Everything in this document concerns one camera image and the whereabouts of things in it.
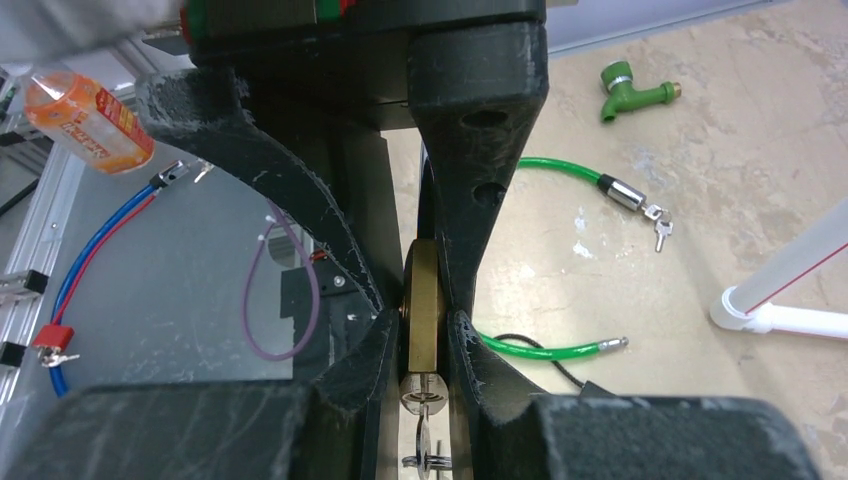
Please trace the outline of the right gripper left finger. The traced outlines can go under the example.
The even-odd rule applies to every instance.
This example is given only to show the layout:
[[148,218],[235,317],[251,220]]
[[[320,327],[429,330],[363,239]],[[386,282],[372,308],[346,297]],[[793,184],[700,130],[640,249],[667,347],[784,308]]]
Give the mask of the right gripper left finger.
[[394,479],[400,321],[317,379],[93,387],[51,411],[10,479]]

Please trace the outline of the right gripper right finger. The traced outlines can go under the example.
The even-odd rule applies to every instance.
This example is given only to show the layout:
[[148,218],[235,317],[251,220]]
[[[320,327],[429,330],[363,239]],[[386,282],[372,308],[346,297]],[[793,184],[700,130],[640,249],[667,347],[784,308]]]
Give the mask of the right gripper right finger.
[[457,479],[816,479],[799,433],[738,397],[551,394],[447,318]]

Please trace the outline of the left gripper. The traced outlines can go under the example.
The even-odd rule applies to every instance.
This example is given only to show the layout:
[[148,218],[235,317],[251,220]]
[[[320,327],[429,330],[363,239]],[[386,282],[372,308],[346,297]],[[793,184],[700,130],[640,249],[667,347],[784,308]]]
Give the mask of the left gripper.
[[417,234],[452,310],[477,274],[549,91],[540,1],[192,1],[198,66],[135,85],[157,141],[199,157],[303,227],[380,312],[400,245],[383,133],[416,129]]

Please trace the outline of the padlock key set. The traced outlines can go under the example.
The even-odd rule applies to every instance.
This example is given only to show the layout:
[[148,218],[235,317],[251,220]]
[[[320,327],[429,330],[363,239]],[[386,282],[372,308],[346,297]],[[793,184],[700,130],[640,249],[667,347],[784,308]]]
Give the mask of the padlock key set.
[[433,472],[452,470],[452,459],[432,451],[430,437],[431,415],[447,404],[448,387],[437,373],[410,373],[400,385],[400,403],[418,420],[415,433],[415,453],[402,459],[404,468],[414,468],[420,479],[429,479]]

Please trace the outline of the brass padlock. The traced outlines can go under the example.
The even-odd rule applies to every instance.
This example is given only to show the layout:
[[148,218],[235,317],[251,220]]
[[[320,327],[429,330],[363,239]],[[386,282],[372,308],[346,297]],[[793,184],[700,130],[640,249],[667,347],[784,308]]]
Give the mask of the brass padlock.
[[420,148],[420,190],[416,236],[404,266],[403,354],[407,374],[438,371],[440,329],[445,301],[436,240],[435,187],[427,149]]

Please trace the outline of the lock key set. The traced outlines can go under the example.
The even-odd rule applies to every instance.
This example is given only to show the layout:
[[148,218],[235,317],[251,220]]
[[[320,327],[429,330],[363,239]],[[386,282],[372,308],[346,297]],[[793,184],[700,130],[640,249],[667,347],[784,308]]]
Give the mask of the lock key set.
[[655,252],[661,253],[668,238],[673,233],[673,221],[670,212],[656,204],[649,204],[642,208],[643,215],[653,222],[656,234]]

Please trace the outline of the green cable lock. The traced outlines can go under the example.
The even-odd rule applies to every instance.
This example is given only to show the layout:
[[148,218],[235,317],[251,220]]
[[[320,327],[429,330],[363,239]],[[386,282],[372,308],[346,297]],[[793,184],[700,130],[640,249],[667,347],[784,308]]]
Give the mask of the green cable lock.
[[523,159],[481,267],[483,344],[534,363],[624,349],[651,311],[642,275],[659,213],[611,174]]

